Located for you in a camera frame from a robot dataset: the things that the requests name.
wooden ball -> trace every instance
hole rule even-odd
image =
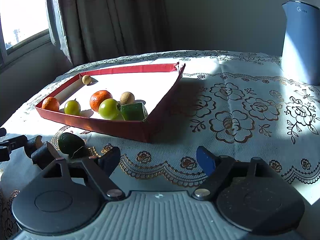
[[[120,97],[120,104],[127,105],[134,102],[134,95],[131,92],[124,92]]]
[[[90,77],[89,75],[84,75],[82,77],[82,83],[85,85],[89,85],[92,81],[92,77]]]

green block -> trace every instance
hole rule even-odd
[[[121,114],[126,121],[142,121],[147,116],[147,110],[141,102],[121,106]]]

gray wall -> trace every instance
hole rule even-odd
[[[282,55],[287,0],[164,0],[173,49]],[[320,6],[320,0],[303,0]]]
[[[25,54],[0,74],[0,126],[26,101],[71,68],[51,42]]]

white floral tablecloth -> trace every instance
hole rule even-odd
[[[45,120],[34,106],[79,72],[120,65],[186,63],[183,78],[167,109],[166,122],[152,144],[141,143]],[[288,183],[313,184],[319,179],[320,91],[287,79],[281,58],[263,53],[174,51],[127,56],[78,66],[24,103],[3,125],[7,136],[38,134],[58,150],[63,132],[79,135],[93,155],[118,146],[120,168],[136,179],[164,176],[168,185],[196,187],[206,178],[196,149],[250,161],[259,156]],[[18,230],[10,206],[13,198],[41,170],[23,152],[0,164],[2,234]]]

blue electric kettle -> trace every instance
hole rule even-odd
[[[288,77],[320,83],[320,9],[300,0],[282,5],[287,16],[281,68]]]

